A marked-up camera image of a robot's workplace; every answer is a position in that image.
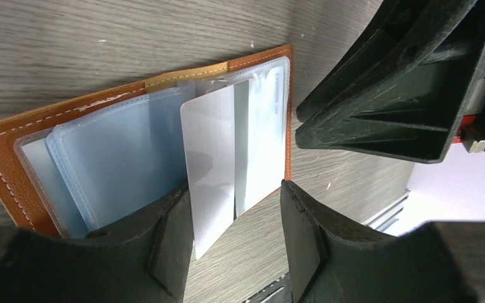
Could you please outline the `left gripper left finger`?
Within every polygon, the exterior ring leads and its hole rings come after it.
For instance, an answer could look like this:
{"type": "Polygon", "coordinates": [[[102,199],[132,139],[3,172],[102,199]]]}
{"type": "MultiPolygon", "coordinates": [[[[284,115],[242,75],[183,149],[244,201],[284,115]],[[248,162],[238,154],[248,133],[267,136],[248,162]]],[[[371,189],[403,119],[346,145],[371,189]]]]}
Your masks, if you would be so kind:
{"type": "Polygon", "coordinates": [[[0,227],[0,302],[182,302],[192,247],[185,184],[83,239],[0,227]]]}

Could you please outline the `grey credit card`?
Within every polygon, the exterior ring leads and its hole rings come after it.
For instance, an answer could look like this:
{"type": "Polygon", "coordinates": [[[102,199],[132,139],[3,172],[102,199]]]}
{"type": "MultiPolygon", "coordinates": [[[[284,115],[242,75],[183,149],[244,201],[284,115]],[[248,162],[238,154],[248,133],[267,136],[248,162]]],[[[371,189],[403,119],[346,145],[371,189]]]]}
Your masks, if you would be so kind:
{"type": "Polygon", "coordinates": [[[243,80],[180,108],[196,259],[234,221],[236,105],[248,98],[249,81],[243,80]]]}

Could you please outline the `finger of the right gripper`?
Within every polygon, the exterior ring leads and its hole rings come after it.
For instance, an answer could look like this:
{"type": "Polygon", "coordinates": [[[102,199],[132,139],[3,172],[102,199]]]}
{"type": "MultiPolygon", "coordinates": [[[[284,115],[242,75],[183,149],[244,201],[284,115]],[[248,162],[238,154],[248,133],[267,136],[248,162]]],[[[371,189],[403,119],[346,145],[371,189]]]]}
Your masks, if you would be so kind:
{"type": "Polygon", "coordinates": [[[302,122],[325,119],[338,107],[369,105],[432,56],[475,1],[383,1],[359,38],[298,105],[302,122]]]}
{"type": "Polygon", "coordinates": [[[325,119],[301,121],[297,146],[442,162],[485,77],[485,1],[475,3],[431,57],[369,105],[353,102],[325,119]]]}

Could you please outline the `brown leather card holder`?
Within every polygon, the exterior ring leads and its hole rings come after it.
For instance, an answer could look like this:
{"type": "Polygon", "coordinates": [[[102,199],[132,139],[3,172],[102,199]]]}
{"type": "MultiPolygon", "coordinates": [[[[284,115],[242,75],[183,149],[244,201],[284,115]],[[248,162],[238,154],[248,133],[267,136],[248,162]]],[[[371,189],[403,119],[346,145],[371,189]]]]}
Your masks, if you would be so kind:
{"type": "Polygon", "coordinates": [[[188,183],[182,104],[248,80],[236,105],[235,221],[290,177],[292,55],[283,45],[0,120],[1,202],[45,235],[114,223],[188,183]]]}

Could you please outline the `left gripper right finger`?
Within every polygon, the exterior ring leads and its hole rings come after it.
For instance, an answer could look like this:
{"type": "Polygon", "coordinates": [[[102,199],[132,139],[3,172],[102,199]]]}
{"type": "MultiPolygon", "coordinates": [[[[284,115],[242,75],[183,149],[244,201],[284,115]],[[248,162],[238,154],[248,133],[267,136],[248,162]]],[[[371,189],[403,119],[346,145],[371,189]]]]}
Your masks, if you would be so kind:
{"type": "Polygon", "coordinates": [[[428,222],[394,237],[282,181],[294,302],[485,302],[485,222],[428,222]]]}

